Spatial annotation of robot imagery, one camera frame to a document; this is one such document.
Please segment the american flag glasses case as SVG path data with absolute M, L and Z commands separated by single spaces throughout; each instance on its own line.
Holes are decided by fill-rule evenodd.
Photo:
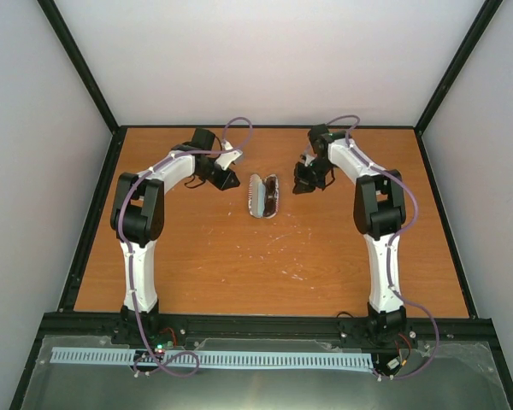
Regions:
M 249 211 L 249 215 L 256 219 L 271 219 L 279 211 L 279 209 L 278 209 L 277 213 L 271 218 L 265 218 L 262 216 L 263 203 L 264 203 L 264 180 L 266 178 L 263 179 L 258 174 L 252 174 L 250 176 L 250 180 L 249 180 L 248 211 Z

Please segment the brown sunglasses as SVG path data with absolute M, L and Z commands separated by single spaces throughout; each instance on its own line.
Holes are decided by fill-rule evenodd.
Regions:
M 276 176 L 270 175 L 264 180 L 264 203 L 262 216 L 273 217 L 279 208 L 279 182 Z

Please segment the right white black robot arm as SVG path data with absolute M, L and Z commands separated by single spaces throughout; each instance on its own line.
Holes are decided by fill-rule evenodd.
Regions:
M 310 128 L 308 138 L 312 152 L 302 154 L 294 168 L 292 193 L 324 190 L 336 169 L 354 184 L 353 219 L 369 252 L 371 277 L 366 337 L 375 346 L 383 345 L 406 325 L 398 268 L 400 232 L 406 221 L 402 176 L 375 164 L 348 131 L 332 132 L 320 124 Z

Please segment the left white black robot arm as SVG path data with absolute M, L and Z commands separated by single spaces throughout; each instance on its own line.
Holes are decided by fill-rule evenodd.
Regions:
M 118 178 L 110 226 L 120 241 L 125 264 L 121 319 L 141 343 L 153 343 L 161 333 L 154 257 L 165 225 L 166 194 L 189 177 L 209 182 L 218 190 L 240 185 L 231 165 L 243 156 L 243 150 L 225 138 L 214 149 L 216 141 L 213 132 L 198 128 L 191 140 L 176 144 L 157 164 Z

